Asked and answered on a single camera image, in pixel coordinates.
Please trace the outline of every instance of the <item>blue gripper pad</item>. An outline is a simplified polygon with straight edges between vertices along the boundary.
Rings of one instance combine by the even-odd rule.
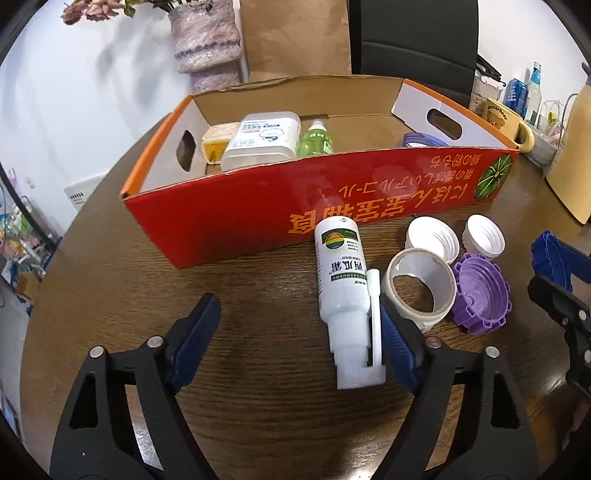
[[[562,249],[563,257],[566,264],[570,267],[571,273],[575,277],[579,277],[585,283],[591,283],[591,258],[576,248],[565,244],[558,240]]]
[[[170,355],[171,371],[168,385],[175,394],[193,381],[221,316],[222,306],[219,299],[207,293],[189,316],[176,321],[166,335],[173,349]]]
[[[549,278],[568,291],[573,291],[570,269],[558,239],[546,230],[531,244],[531,267],[536,275]]]
[[[421,384],[415,372],[414,354],[382,304],[379,310],[382,317],[382,346],[394,371],[394,377],[411,393],[417,394]]]

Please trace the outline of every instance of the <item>white plastic container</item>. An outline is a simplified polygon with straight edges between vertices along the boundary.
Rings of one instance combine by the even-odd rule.
[[[222,156],[222,171],[295,160],[300,130],[293,112],[247,115]]]
[[[491,260],[505,249],[505,238],[495,222],[483,215],[472,215],[466,222],[462,243],[467,252]]]
[[[460,241],[454,231],[441,220],[419,217],[408,226],[405,248],[429,250],[450,265],[460,253]]]
[[[337,389],[385,382],[385,367],[368,368],[370,298],[357,224],[348,217],[322,220],[314,230],[320,318],[335,357]]]

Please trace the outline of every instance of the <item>water bottle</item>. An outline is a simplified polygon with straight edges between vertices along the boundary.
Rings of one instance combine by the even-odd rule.
[[[535,127],[538,120],[538,112],[542,103],[542,93],[540,92],[540,77],[542,74],[542,66],[534,63],[534,72],[531,74],[531,80],[527,84],[529,90],[527,99],[527,111],[525,113],[525,121]]]
[[[334,153],[332,139],[321,120],[314,120],[304,134],[298,149],[298,158],[311,155],[328,155]]]

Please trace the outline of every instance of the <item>box handle hole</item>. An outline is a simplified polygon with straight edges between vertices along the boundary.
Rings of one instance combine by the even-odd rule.
[[[431,108],[427,114],[427,121],[452,140],[462,136],[462,126],[439,110]]]
[[[189,130],[185,130],[177,147],[177,161],[184,171],[191,170],[196,147],[195,138]]]

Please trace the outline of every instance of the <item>purple lid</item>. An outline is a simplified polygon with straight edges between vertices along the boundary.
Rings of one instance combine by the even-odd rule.
[[[454,322],[467,328],[472,335],[503,326],[512,305],[509,284],[498,265],[483,255],[465,254],[452,270],[457,283],[452,307]]]

